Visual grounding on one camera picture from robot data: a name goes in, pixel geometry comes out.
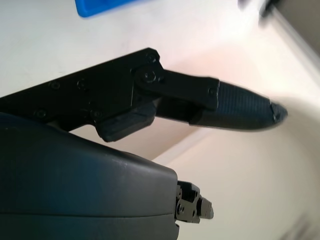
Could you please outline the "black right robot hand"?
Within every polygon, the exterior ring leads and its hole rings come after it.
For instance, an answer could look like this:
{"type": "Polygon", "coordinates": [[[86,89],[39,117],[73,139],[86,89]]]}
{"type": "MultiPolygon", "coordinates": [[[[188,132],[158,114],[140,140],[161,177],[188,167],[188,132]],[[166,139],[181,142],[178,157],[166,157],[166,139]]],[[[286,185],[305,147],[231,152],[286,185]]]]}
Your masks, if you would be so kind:
{"type": "Polygon", "coordinates": [[[174,170],[107,143],[155,117],[240,131],[273,128],[287,110],[212,77],[166,70],[145,48],[0,99],[3,240],[175,240],[178,222],[212,219],[212,203],[174,170]]]}

